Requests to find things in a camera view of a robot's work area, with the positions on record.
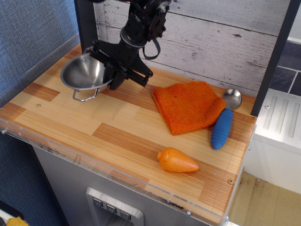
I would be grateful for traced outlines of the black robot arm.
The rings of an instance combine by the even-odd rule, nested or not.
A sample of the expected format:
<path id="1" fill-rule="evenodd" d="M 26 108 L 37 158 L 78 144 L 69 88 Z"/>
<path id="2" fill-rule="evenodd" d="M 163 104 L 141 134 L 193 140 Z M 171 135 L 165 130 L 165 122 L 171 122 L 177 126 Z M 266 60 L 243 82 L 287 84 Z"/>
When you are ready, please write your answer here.
<path id="1" fill-rule="evenodd" d="M 119 43 L 93 42 L 90 55 L 104 64 L 104 77 L 110 81 L 111 90 L 116 90 L 128 79 L 144 87 L 153 76 L 151 69 L 141 60 L 139 50 L 144 50 L 147 42 L 152 41 L 160 51 L 157 38 L 161 38 L 166 30 L 169 4 L 168 0 L 132 0 Z"/>

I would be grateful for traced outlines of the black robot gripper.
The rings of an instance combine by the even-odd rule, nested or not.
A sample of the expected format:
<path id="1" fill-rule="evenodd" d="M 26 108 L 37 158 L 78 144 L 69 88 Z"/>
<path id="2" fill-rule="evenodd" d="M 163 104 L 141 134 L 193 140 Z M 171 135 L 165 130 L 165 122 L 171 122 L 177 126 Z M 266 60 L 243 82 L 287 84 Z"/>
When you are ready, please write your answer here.
<path id="1" fill-rule="evenodd" d="M 93 41 L 90 56 L 104 63 L 103 83 L 110 83 L 110 90 L 117 90 L 124 80 L 131 79 L 146 86 L 153 72 L 141 60 L 139 50 L 144 48 L 147 39 L 133 36 L 133 31 L 122 28 L 118 44 L 103 40 Z"/>

